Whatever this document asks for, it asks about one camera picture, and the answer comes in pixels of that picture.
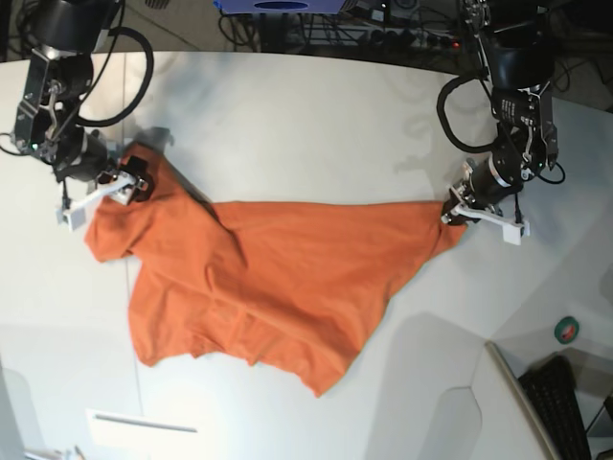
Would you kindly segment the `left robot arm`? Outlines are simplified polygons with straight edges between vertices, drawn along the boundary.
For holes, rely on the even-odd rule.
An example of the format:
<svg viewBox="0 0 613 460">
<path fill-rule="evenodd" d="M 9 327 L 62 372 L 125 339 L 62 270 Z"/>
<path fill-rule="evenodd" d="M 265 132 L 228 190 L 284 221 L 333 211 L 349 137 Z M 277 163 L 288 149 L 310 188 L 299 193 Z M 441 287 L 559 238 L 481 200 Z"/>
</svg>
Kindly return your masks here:
<svg viewBox="0 0 613 460">
<path fill-rule="evenodd" d="M 470 49 L 471 69 L 447 82 L 437 115 L 447 139 L 479 163 L 465 162 L 462 179 L 449 189 L 441 219 L 447 225 L 499 219 L 499 203 L 558 165 L 553 115 L 554 42 L 548 26 L 551 1 L 460 1 L 459 31 Z M 496 136 L 471 146 L 453 132 L 445 107 L 460 86 L 477 81 L 485 90 Z"/>
</svg>

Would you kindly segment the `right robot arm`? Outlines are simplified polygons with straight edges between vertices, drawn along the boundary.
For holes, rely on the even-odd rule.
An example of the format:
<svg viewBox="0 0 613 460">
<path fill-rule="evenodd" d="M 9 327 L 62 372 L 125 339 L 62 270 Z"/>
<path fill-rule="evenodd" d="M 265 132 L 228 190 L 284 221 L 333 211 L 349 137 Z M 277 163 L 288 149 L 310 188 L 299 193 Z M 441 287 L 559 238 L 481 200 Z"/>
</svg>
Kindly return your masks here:
<svg viewBox="0 0 613 460">
<path fill-rule="evenodd" d="M 112 156 L 100 130 L 123 121 L 146 95 L 154 70 L 150 42 L 125 26 L 123 1 L 40 1 L 33 12 L 36 41 L 16 109 L 11 140 L 14 155 L 30 156 L 51 167 L 56 182 L 67 179 L 118 186 L 119 201 L 149 199 L 154 180 L 146 160 Z M 105 41 L 124 36 L 141 46 L 143 80 L 130 103 L 114 116 L 90 120 L 80 114 L 102 79 L 92 56 Z"/>
</svg>

